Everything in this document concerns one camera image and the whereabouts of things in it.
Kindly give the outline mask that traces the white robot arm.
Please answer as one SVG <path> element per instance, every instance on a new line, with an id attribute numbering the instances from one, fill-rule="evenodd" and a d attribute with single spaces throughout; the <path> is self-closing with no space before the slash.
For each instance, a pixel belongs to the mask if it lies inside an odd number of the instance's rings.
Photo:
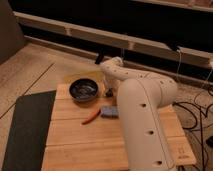
<path id="1" fill-rule="evenodd" d="M 117 108 L 130 171 L 177 171 L 158 109 L 170 105 L 177 83 L 155 72 L 129 69 L 120 57 L 100 64 L 106 87 L 117 80 Z"/>

